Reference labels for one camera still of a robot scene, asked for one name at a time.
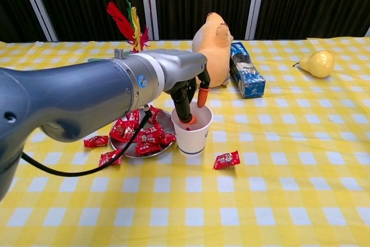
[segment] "robotic arm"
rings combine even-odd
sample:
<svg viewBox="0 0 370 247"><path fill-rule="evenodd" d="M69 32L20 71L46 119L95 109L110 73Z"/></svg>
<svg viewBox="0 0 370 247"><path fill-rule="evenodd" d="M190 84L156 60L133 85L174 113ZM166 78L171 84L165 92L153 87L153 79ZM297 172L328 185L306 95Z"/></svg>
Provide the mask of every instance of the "robotic arm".
<svg viewBox="0 0 370 247"><path fill-rule="evenodd" d="M0 68L0 200L14 177L24 144L40 127L60 142L74 142L155 100L171 95L179 118L195 122L190 102L201 81L206 101L207 59L190 51L143 51L123 58L37 71Z"/></svg>

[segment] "silver plate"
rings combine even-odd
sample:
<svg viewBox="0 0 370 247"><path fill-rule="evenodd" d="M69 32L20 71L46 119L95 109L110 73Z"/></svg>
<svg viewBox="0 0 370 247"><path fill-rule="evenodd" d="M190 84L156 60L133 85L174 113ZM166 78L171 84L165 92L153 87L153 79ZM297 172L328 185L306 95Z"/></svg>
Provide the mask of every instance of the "silver plate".
<svg viewBox="0 0 370 247"><path fill-rule="evenodd" d="M144 118L145 112L143 109L140 109L140 121ZM127 121L126 116L121 117L122 120ZM115 121L111 127L110 130L113 129L114 125L116 124L117 121ZM175 127L173 126L172 120L171 120L171 114L168 113L165 110L161 109L161 112L158 113L157 115L157 122L158 124L161 125L163 128L164 132L171 133L173 135L175 134ZM144 129L149 128L154 126L153 124L146 123L144 126ZM112 137L109 137L109 142L114 150L118 150L121 148L124 148L126 143L122 143ZM153 157L153 156L158 156L159 154L165 152L168 150L176 141L171 142L168 146L165 148L162 148L159 152L148 154L147 156L138 156L135 151L135 147L137 146L137 143L131 143L131 145L128 147L128 149L124 152L124 156L130 157L130 158L148 158L148 157Z"/></svg>

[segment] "black cable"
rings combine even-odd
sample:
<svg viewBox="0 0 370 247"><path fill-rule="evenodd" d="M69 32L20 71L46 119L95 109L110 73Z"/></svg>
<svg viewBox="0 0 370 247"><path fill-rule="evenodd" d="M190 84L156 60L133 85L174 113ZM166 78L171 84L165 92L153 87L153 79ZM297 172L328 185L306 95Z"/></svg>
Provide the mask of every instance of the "black cable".
<svg viewBox="0 0 370 247"><path fill-rule="evenodd" d="M148 122L148 120L152 116L151 111L150 111L150 109L149 109L149 107L147 105L144 107L144 112L145 112L145 116L141 120L141 122L139 124L139 127L135 130L135 132L132 135L131 139L127 142L127 144L124 146L124 148L122 149L122 151L120 151L120 153L114 159L112 159L112 160L108 161L107 163L105 163L104 165L101 165L101 166L96 167L94 169L83 171L83 172L62 172L62 171L51 169L51 168L49 168L49 167L41 164L40 162L34 160L32 157L28 156L24 152L22 152L22 158L25 161L27 161L28 163L30 163L31 165L35 166L36 168L38 168L38 169L40 169L40 170L42 170L44 172L47 172L49 174L56 175L56 176L73 177L73 176L86 176L86 175L90 175L90 174L96 173L96 172L98 172L100 170L103 170L104 168L110 166L111 164L113 164L128 149L128 147L134 141L135 137L138 135L139 131L145 126L145 124Z"/></svg>

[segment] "red feather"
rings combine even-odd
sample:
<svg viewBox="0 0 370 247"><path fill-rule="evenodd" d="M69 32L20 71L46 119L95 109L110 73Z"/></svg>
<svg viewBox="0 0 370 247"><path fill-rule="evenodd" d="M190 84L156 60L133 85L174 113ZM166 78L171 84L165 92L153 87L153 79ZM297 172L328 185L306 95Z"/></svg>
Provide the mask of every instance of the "red feather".
<svg viewBox="0 0 370 247"><path fill-rule="evenodd" d="M134 40L134 29L113 2L108 3L107 12L115 20L119 30L128 40Z"/></svg>
<svg viewBox="0 0 370 247"><path fill-rule="evenodd" d="M145 44L145 43L147 43L148 41L149 41L148 28L145 26L145 32L144 32L143 35L141 35L141 40L140 40L142 49L144 48L144 46L147 47L147 44Z"/></svg>

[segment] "yellow checkered tablecloth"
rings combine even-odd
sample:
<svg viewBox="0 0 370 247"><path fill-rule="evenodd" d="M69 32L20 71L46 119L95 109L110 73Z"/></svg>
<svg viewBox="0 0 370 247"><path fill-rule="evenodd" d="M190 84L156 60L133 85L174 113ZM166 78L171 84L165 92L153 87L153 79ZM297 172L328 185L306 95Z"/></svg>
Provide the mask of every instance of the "yellow checkered tablecloth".
<svg viewBox="0 0 370 247"><path fill-rule="evenodd" d="M265 95L214 89L205 154L176 148L81 178L51 176L21 161L0 202L6 246L370 246L370 38L243 41L266 77ZM0 43L0 67L41 69L113 56L125 42ZM150 48L190 50L191 42ZM316 50L335 72L293 68ZM162 94L154 105L172 110ZM107 134L110 125L94 134ZM97 166L110 147L56 142L35 130L25 151L64 171ZM218 154L241 164L212 170Z"/></svg>

